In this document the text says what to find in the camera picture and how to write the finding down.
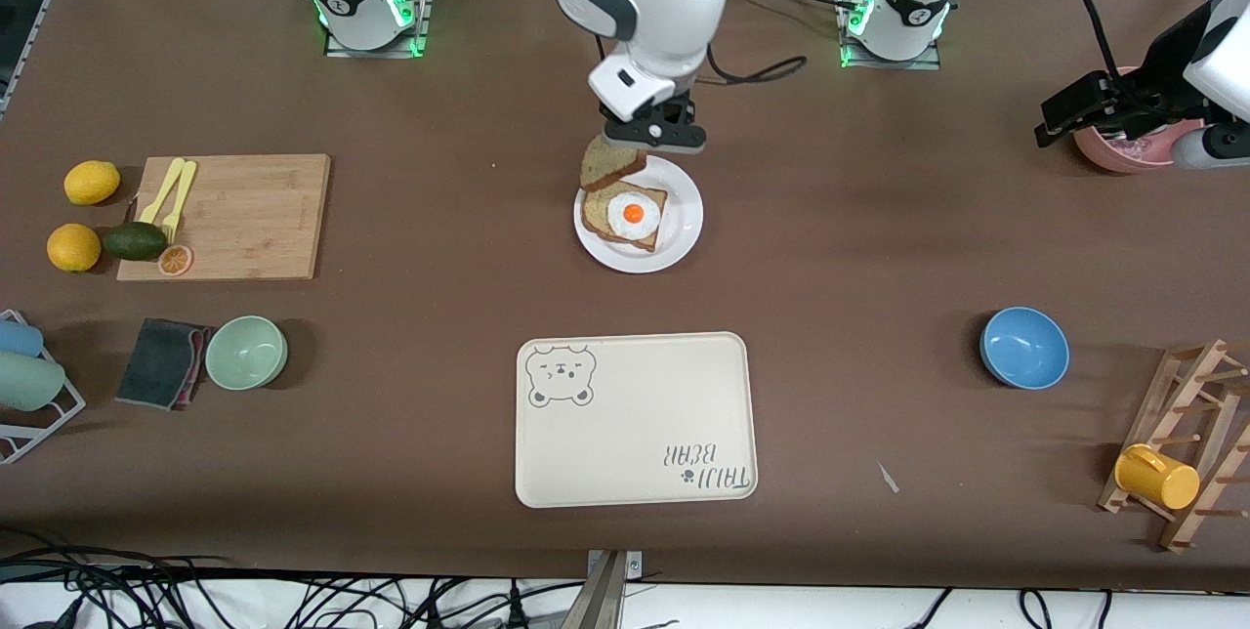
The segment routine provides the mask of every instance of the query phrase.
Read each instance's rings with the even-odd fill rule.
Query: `pink bowl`
[[[1120,74],[1132,73],[1136,68],[1120,68]],[[1174,123],[1171,126],[1154,131],[1138,140],[1112,140],[1099,134],[1098,130],[1081,129],[1072,134],[1076,148],[1081,149],[1085,158],[1094,165],[1111,171],[1125,171],[1136,174],[1138,171],[1158,170],[1171,165],[1171,148],[1182,135],[1189,131],[1201,129],[1202,123],[1196,119]]]

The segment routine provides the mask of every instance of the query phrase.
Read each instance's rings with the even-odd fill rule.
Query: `dish towel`
[[[139,340],[121,375],[118,401],[170,411],[191,405],[209,328],[145,319]]]

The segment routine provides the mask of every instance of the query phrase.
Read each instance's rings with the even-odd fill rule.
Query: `fried egg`
[[[625,240],[641,241],[660,228],[660,205],[646,194],[616,194],[608,201],[608,225]]]

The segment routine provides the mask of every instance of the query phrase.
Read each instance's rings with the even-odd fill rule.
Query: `toast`
[[[629,245],[638,246],[648,253],[655,253],[655,243],[660,238],[659,228],[640,241],[630,241],[612,233],[611,224],[608,223],[608,203],[612,201],[612,198],[621,193],[646,194],[646,196],[651,198],[660,206],[660,216],[664,216],[664,203],[668,201],[669,193],[650,188],[639,188],[639,185],[630,185],[625,180],[616,180],[606,185],[602,190],[586,193],[586,200],[581,203],[581,225],[585,225],[588,231],[596,234],[596,236],[605,241],[629,243]]]
[[[646,168],[646,151],[638,149],[616,149],[608,145],[602,135],[596,135],[586,145],[581,156],[581,189],[598,193],[606,189],[625,175]]]

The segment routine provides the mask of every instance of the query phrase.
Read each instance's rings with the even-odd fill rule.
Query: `green bowl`
[[[209,376],[228,390],[251,390],[286,365],[286,338],[264,316],[240,316],[222,326],[204,356]]]

